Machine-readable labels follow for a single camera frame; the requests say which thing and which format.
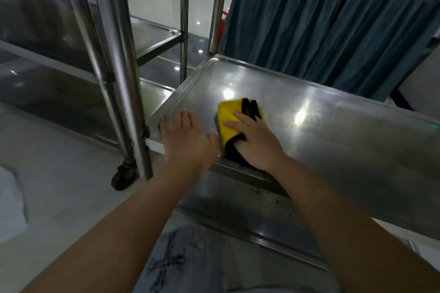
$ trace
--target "dark baseboard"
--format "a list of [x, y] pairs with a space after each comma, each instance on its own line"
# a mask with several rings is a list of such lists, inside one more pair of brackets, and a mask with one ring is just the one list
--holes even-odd
[[399, 108], [404, 108], [414, 111], [414, 109], [410, 106], [409, 102], [404, 98], [404, 96], [398, 89], [393, 90], [389, 97], [391, 97], [391, 99], [394, 101], [396, 106], [398, 106]]

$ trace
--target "red object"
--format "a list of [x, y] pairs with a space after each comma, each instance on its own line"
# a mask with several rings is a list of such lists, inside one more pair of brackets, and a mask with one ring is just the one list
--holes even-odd
[[[223, 11], [223, 15], [228, 16], [228, 13]], [[226, 24], [226, 18], [222, 19], [221, 22], [220, 22], [219, 39], [217, 40], [216, 53], [219, 50], [219, 45], [220, 45], [221, 37], [223, 36], [223, 30], [224, 30], [224, 25], [225, 24]]]

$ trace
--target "caster wheel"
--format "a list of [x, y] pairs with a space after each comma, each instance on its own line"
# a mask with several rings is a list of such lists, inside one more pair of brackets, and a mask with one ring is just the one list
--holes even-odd
[[116, 191], [127, 189], [138, 178], [136, 161], [123, 163], [118, 167], [118, 172], [111, 179], [111, 186]]

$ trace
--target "cross print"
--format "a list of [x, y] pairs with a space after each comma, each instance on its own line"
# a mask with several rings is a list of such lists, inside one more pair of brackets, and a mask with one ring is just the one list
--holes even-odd
[[168, 237], [164, 258], [162, 260], [155, 260], [154, 258], [151, 259], [150, 265], [147, 268], [146, 277], [148, 277], [156, 269], [159, 269], [159, 275], [157, 276], [153, 285], [151, 285], [150, 292], [158, 293], [162, 290], [165, 285], [165, 275], [169, 266], [174, 265], [180, 272], [184, 270], [185, 249], [183, 253], [173, 256], [174, 239], [176, 234], [177, 231], [174, 231]]

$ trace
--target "curtain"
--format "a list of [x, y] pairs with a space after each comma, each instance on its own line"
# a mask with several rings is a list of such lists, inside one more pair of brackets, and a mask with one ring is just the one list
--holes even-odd
[[219, 53], [302, 78], [341, 0], [232, 0]]
[[384, 101], [439, 26], [439, 0], [232, 0], [219, 53]]
[[439, 0], [347, 0], [304, 79], [384, 101], [440, 26]]

